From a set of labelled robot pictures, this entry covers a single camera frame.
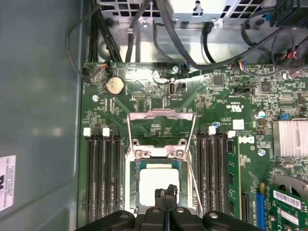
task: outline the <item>motherboard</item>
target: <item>motherboard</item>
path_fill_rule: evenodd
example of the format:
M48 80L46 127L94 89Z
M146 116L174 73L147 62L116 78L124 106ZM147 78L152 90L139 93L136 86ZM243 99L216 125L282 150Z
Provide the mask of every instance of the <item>motherboard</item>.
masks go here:
M137 214L172 184L199 216L308 230L308 73L188 63L87 63L83 72L79 227L120 209Z

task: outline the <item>barcode label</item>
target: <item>barcode label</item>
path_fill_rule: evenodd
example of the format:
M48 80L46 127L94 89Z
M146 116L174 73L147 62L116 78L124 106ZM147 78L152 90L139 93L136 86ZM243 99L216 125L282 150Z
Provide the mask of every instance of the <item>barcode label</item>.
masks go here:
M13 205L15 163L15 155L0 157L0 211Z
M274 198L287 203L295 208L302 209L302 205L299 200L296 200L290 196L284 195L278 191L274 191Z
M281 210L281 216L284 218L284 219L287 219L289 222L292 222L293 224L297 225L298 226L298 219L284 211Z

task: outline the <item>white label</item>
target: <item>white label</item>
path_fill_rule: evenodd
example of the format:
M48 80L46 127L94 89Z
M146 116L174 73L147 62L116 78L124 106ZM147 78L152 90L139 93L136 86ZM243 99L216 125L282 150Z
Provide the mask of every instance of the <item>white label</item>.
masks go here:
M13 205L15 163L15 155L0 158L0 211Z
M282 194L278 191L274 191L274 198L276 198L280 201L283 201L283 202L287 203L288 205L291 205L295 208L302 209L302 205L301 205L299 200L296 200L296 199L294 199L290 196L287 196L285 194Z
M281 216L284 218L284 219L287 219L289 222L292 222L293 224L297 225L298 226L298 219L284 211L281 210Z
M244 130L245 129L245 122L243 119L234 119L232 121L233 130Z

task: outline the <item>black ram slot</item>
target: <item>black ram slot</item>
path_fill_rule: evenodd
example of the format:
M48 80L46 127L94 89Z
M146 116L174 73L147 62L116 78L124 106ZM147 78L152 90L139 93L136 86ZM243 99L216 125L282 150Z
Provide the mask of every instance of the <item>black ram slot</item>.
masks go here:
M111 181L112 181L112 140L109 137L105 138L105 153L104 153L104 216L111 213Z
M86 190L86 224L91 223L93 220L93 173L94 173L94 159L93 159L93 151L94 151L94 140L89 138L88 140L88 149L87 149L87 190Z
M96 214L95 219L102 218L102 195L103 195L103 141L96 141Z
M212 172L212 179L211 179L211 192L212 192L212 207L211 210L218 210L219 205L219 165L218 165L218 159L219 159L219 153L218 153L218 139L215 136L210 137L210 165L211 165L211 172Z
M218 197L220 212L226 212L227 206L227 188L226 188L226 151L227 151L227 138L226 135L218 137Z
M118 134L113 136L114 143L114 212L120 210L120 189L121 189L121 139Z
M210 182L211 171L208 160L208 138L199 135L197 141L197 183L200 190L200 199L204 213L210 211L211 194Z

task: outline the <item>aluminum heatsink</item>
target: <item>aluminum heatsink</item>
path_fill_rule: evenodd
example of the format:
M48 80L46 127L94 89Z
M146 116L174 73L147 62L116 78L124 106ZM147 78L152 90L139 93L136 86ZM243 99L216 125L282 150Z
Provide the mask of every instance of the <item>aluminum heatsink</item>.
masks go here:
M308 157L308 121L273 121L274 155Z

